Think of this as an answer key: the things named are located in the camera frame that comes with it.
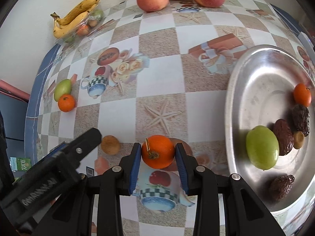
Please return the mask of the small brown longan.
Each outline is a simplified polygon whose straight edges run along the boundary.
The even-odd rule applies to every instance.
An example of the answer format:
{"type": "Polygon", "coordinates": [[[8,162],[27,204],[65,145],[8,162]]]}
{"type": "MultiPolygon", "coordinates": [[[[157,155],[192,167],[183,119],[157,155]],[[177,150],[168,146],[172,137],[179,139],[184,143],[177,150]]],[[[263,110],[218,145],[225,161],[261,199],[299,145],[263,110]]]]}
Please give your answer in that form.
{"type": "Polygon", "coordinates": [[[300,149],[301,147],[303,147],[304,144],[304,134],[301,131],[296,131],[293,134],[293,138],[294,138],[294,148],[295,149],[300,149]]]}

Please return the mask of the green drink carton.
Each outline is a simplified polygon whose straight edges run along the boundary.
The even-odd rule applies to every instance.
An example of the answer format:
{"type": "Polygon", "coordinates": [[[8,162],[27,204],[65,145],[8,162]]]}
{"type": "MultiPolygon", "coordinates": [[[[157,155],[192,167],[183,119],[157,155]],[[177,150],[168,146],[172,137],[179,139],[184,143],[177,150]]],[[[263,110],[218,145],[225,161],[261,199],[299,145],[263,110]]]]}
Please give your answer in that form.
{"type": "Polygon", "coordinates": [[[12,171],[27,171],[31,168],[32,162],[30,158],[10,157],[10,166],[12,171]]]}

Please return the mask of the dark date in basin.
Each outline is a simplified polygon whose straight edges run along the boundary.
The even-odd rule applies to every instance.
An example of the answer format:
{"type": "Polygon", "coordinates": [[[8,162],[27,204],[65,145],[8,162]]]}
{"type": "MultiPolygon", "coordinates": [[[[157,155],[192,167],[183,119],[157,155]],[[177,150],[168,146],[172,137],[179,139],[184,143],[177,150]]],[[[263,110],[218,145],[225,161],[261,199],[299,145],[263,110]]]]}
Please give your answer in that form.
{"type": "Polygon", "coordinates": [[[284,119],[278,119],[273,126],[273,133],[279,143],[279,155],[285,156],[290,153],[294,138],[288,123],[284,119]]]}

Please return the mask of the orange with stem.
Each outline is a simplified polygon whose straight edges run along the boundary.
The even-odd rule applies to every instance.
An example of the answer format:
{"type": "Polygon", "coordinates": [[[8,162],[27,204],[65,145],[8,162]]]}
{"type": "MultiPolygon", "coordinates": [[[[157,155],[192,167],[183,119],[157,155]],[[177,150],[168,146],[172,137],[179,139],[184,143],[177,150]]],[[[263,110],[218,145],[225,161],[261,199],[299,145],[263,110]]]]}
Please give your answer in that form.
{"type": "Polygon", "coordinates": [[[142,145],[142,160],[151,168],[164,169],[173,162],[174,157],[175,147],[163,135],[152,135],[142,145]]]}

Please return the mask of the checkered printed tablecloth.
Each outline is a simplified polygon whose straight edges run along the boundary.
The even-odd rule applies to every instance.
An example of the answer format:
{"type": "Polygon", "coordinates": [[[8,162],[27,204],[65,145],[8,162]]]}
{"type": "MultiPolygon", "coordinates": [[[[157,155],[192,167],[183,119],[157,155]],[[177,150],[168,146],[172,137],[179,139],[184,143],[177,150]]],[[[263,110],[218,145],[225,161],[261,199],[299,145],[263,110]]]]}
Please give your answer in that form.
{"type": "Polygon", "coordinates": [[[275,45],[314,73],[301,42],[264,0],[225,0],[218,8],[171,1],[153,13],[128,0],[104,13],[108,27],[53,48],[40,66],[25,127],[32,162],[95,127],[121,147],[116,155],[95,148],[80,173],[101,174],[134,143],[165,135],[186,142],[199,164],[226,176],[224,107],[236,52],[275,45]],[[75,99],[70,112],[54,100],[64,79],[75,99]]]}

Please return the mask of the small orange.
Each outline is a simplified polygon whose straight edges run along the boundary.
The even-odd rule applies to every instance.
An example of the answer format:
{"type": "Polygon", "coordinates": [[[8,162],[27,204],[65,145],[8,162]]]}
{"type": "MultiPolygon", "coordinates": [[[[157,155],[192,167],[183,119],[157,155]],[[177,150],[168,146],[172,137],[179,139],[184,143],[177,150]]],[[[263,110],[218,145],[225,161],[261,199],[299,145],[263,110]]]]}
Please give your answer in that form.
{"type": "Polygon", "coordinates": [[[312,101],[310,89],[304,84],[299,83],[295,86],[293,91],[294,100],[297,104],[309,107],[312,101]]]}
{"type": "Polygon", "coordinates": [[[70,94],[64,94],[58,100],[59,110],[62,112],[70,112],[75,108],[75,99],[70,94]]]}

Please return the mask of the wrinkled date front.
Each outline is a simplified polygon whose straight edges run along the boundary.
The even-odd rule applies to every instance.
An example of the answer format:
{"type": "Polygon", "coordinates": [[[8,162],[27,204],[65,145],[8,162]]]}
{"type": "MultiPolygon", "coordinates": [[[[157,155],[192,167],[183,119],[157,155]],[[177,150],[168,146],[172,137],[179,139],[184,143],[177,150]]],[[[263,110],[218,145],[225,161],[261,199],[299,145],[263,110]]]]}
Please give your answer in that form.
{"type": "Polygon", "coordinates": [[[285,198],[294,184],[293,175],[283,175],[275,178],[270,184],[269,193],[273,200],[281,200],[285,198]]]}

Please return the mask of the dark red date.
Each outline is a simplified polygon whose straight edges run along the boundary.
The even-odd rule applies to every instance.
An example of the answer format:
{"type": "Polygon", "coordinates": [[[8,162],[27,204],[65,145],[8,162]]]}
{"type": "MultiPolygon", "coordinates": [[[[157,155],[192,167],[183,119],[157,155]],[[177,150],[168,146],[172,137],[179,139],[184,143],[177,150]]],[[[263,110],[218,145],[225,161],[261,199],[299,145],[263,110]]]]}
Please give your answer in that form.
{"type": "Polygon", "coordinates": [[[297,104],[292,109],[292,117],[295,128],[302,132],[304,137],[310,134],[310,114],[307,107],[301,104],[297,104]]]}

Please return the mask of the yellow banana bunch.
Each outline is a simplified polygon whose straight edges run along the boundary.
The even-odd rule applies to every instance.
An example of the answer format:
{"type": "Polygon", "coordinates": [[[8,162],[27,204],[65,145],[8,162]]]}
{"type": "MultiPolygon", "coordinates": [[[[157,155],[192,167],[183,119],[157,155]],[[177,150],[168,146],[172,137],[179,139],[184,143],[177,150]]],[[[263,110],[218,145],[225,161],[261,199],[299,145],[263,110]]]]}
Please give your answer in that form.
{"type": "Polygon", "coordinates": [[[63,18],[60,18],[56,12],[50,14],[54,20],[53,36],[60,39],[73,31],[99,2],[100,0],[83,0],[63,18]]]}

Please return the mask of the green jujube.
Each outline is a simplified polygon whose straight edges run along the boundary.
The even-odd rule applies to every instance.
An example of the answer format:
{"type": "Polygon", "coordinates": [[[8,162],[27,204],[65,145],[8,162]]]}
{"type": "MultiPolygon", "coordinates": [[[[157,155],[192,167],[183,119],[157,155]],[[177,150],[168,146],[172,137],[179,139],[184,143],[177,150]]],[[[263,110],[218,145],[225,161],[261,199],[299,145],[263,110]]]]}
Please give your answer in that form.
{"type": "Polygon", "coordinates": [[[275,166],[279,157],[278,140],[269,128],[258,125],[246,135],[246,150],[250,162],[258,169],[275,166]]]}
{"type": "Polygon", "coordinates": [[[64,79],[61,82],[59,82],[57,86],[55,87],[54,100],[58,102],[61,96],[65,94],[70,94],[70,93],[71,93],[71,80],[64,79]]]}

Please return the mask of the steel round basin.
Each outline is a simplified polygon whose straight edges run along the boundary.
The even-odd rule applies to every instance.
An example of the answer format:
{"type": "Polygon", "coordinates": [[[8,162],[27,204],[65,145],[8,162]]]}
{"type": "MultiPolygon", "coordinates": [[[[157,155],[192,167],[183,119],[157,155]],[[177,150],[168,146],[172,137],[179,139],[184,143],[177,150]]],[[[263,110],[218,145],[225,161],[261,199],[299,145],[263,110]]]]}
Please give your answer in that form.
{"type": "Polygon", "coordinates": [[[281,48],[257,45],[236,63],[225,101],[225,145],[231,173],[238,173],[273,214],[290,209],[314,182],[314,105],[309,106],[310,133],[300,149],[278,158],[268,170],[256,168],[246,151],[246,135],[258,125],[273,128],[278,119],[293,124],[293,90],[299,83],[314,89],[314,78],[303,64],[281,48]],[[293,175],[291,191],[282,200],[269,196],[273,179],[293,175]]]}

